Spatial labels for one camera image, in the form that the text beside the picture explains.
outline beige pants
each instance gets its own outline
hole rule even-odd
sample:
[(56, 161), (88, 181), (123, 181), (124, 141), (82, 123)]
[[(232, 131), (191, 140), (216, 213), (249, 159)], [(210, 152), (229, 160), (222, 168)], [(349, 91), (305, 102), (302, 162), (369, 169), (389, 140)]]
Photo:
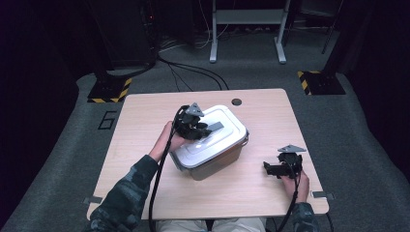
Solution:
[[(240, 217), (216, 219), (212, 232), (264, 232), (266, 219), (263, 217)], [(157, 231), (161, 232), (207, 232), (205, 220), (160, 220)]]

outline sleeve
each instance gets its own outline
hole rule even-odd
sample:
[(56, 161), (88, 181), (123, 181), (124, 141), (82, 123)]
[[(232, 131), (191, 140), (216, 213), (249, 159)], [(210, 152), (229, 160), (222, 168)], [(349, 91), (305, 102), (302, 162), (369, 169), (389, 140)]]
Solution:
[(91, 214), (84, 231), (132, 231), (140, 222), (158, 164), (144, 156)]
[(308, 203), (297, 203), (292, 211), (295, 232), (319, 232), (319, 223)]

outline metal container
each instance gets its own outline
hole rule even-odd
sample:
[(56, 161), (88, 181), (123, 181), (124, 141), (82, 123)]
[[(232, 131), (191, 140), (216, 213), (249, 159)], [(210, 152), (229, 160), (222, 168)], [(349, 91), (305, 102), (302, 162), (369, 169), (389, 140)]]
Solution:
[(223, 128), (170, 153), (178, 169), (188, 171), (195, 181), (204, 180), (237, 160), (249, 138), (248, 130), (228, 107), (216, 105), (203, 113), (200, 122), (208, 126), (221, 123)]

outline white metal stand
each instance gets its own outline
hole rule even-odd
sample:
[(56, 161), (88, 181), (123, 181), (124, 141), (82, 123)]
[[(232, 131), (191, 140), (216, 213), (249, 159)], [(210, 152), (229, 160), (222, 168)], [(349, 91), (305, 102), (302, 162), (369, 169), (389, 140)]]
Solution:
[(278, 53), (278, 60), (281, 64), (286, 64), (283, 46), (281, 44), (283, 30), (286, 24), (287, 13), (290, 0), (286, 0), (283, 9), (272, 10), (218, 10), (216, 1), (213, 0), (212, 12), (212, 48), (209, 61), (217, 62), (218, 38), (217, 24), (280, 24), (278, 36), (275, 37), (275, 45)]

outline container lid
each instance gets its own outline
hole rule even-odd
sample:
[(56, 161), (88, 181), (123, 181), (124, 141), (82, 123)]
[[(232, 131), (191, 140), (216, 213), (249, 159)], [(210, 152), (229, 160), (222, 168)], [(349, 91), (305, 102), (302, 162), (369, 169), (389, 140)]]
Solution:
[(223, 128), (213, 131), (205, 138), (185, 144), (172, 153), (172, 157), (186, 168), (193, 168), (211, 160), (247, 136), (245, 126), (225, 105), (215, 105), (203, 113), (205, 116), (201, 118), (201, 123), (211, 126), (220, 122)]

